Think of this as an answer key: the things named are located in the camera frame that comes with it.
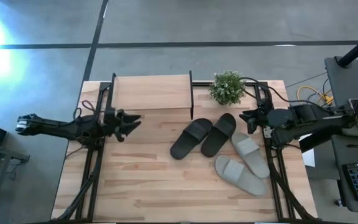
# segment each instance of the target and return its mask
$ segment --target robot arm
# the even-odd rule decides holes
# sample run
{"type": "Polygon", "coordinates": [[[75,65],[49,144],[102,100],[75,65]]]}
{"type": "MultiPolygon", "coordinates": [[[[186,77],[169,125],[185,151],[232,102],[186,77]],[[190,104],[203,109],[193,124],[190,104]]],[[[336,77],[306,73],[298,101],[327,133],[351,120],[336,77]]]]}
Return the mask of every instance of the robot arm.
{"type": "Polygon", "coordinates": [[[272,147],[283,148],[293,139],[312,134],[300,141],[302,150],[311,149],[321,144],[342,128],[351,128],[355,124],[354,110],[348,105],[337,108],[321,108],[318,105],[297,105],[288,109],[272,109],[269,99],[259,103],[252,111],[240,114],[252,134],[257,126],[269,127],[271,130],[272,147]]]}
{"type": "Polygon", "coordinates": [[[89,145],[97,139],[114,134],[119,142],[124,141],[122,135],[128,136],[140,125],[140,115],[129,115],[124,110],[111,108],[105,112],[101,124],[95,115],[80,116],[67,123],[51,119],[43,119],[36,114],[20,116],[16,131],[23,136],[48,134],[68,140],[77,140],[82,145],[89,145]]]}

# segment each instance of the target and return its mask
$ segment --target green plant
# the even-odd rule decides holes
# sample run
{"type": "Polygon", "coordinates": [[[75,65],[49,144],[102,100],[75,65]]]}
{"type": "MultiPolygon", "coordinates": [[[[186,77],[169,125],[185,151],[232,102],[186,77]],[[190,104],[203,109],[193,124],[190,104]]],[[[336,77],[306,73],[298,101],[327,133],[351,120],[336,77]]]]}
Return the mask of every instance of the green plant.
{"type": "Polygon", "coordinates": [[[240,103],[244,96],[240,73],[225,71],[215,74],[215,82],[209,86],[209,95],[220,105],[231,105],[240,103]]]}

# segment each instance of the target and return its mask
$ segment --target wooden table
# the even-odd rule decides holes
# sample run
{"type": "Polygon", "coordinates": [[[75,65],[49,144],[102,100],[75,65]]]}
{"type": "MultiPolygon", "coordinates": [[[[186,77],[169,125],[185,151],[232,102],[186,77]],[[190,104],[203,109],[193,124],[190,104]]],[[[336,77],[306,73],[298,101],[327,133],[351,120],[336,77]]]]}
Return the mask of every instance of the wooden table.
{"type": "MultiPolygon", "coordinates": [[[[286,97],[283,81],[266,81],[286,97]]],[[[99,82],[85,82],[80,101],[96,102],[99,82]]],[[[275,93],[275,108],[286,108],[288,103],[275,93]]],[[[223,113],[236,118],[237,129],[247,132],[246,123],[238,115],[242,110],[256,108],[255,100],[245,97],[241,104],[220,106],[211,100],[207,88],[194,87],[194,119],[208,118],[213,123],[223,113]]],[[[91,114],[83,108],[83,114],[91,114]]],[[[214,158],[194,148],[184,159],[171,158],[169,149],[182,130],[191,122],[189,110],[126,110],[141,114],[142,124],[118,143],[108,138],[104,147],[94,222],[266,222],[275,221],[274,201],[270,179],[265,179],[268,194],[255,197],[247,194],[218,177],[214,158]]],[[[260,145],[265,156],[261,130],[250,135],[260,145]]],[[[70,142],[67,153],[79,147],[70,142]]],[[[218,152],[241,161],[228,141],[218,152]]],[[[81,184],[86,150],[71,155],[64,163],[52,218],[59,216],[78,193],[81,184]]],[[[288,147],[283,151],[290,188],[307,209],[316,217],[309,181],[299,149],[288,147]]],[[[280,192],[284,214],[287,215],[285,198],[280,192]]],[[[85,200],[84,213],[87,211],[85,200]]]]}

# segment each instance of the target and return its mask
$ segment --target slipper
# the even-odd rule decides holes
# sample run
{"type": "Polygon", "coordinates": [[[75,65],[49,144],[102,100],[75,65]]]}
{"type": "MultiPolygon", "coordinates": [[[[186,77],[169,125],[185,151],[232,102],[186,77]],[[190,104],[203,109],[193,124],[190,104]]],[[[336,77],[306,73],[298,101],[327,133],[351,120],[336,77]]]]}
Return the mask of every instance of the slipper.
{"type": "Polygon", "coordinates": [[[259,146],[246,134],[234,133],[231,142],[240,157],[246,162],[249,169],[259,178],[269,176],[269,167],[259,152],[259,146]]]}
{"type": "Polygon", "coordinates": [[[183,159],[196,145],[201,143],[212,129],[212,122],[205,118],[191,122],[171,147],[174,159],[183,159]]]}
{"type": "Polygon", "coordinates": [[[222,148],[224,143],[236,130],[236,120],[233,115],[225,113],[215,123],[210,134],[201,147],[201,152],[206,157],[213,157],[222,148]]]}
{"type": "Polygon", "coordinates": [[[263,180],[251,174],[241,163],[227,156],[218,156],[215,170],[223,180],[255,196],[267,193],[263,180]]]}

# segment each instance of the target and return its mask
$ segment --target concrete floor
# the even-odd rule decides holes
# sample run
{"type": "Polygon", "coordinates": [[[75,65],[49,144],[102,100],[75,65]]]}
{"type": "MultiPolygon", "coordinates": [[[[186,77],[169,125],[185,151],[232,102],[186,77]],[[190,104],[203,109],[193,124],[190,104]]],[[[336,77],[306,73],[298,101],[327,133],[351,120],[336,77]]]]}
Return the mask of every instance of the concrete floor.
{"type": "MultiPolygon", "coordinates": [[[[0,44],[91,43],[102,0],[0,0],[0,44]]],[[[110,0],[100,43],[184,41],[358,40],[358,1],[353,0],[110,0]]],[[[325,72],[324,58],[353,46],[203,47],[99,49],[90,80],[118,75],[178,74],[194,80],[238,70],[286,85],[325,72]]],[[[14,133],[20,115],[68,121],[75,109],[89,49],[0,50],[0,127],[7,144],[31,155],[7,178],[0,194],[0,223],[50,218],[67,141],[14,133]]],[[[326,75],[301,85],[322,86],[326,75]]],[[[338,208],[336,183],[310,180],[323,220],[358,223],[358,213],[338,208]]]]}

